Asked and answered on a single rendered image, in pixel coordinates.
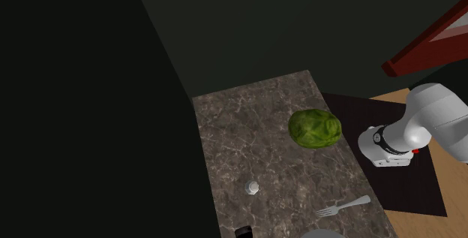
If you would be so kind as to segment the green cabbage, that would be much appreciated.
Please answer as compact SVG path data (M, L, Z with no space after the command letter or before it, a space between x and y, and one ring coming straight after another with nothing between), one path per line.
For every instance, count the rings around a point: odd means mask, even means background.
M342 125L340 120L328 111L298 110L289 118L288 132L298 145L308 149L319 149L338 142L342 135Z

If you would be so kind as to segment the black cylinder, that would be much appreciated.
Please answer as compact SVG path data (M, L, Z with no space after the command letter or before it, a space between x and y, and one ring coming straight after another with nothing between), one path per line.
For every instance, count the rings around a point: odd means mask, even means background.
M234 231L235 238L254 238L252 227L250 225L240 227Z

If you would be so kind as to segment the silver fork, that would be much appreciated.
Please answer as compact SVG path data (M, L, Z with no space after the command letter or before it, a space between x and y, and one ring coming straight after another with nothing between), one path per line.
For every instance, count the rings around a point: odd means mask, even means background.
M351 206L357 206L357 205L362 205L362 204L366 204L366 203L370 203L371 199L368 195L365 195L365 196L362 196L360 198L357 198L353 201L350 201L349 203L345 203L343 205L340 205L340 206L330 206L330 207L327 207L325 209L321 209L321 210L318 210L315 212L315 215L322 218L322 217L328 217L328 216L331 216L331 215L337 215L338 212L341 210L341 209L345 209L347 207L351 207Z

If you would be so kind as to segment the grey plate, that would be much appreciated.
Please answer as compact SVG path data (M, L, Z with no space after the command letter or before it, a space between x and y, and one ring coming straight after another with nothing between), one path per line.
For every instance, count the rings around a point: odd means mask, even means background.
M346 238L333 230L316 229L304 233L300 238Z

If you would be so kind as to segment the dark red wooden frame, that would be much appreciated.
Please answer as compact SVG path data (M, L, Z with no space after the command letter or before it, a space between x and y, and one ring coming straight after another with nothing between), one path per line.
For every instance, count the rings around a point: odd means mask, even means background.
M389 77L468 59L468 24L453 26L468 14L468 0L460 0L393 58L382 64Z

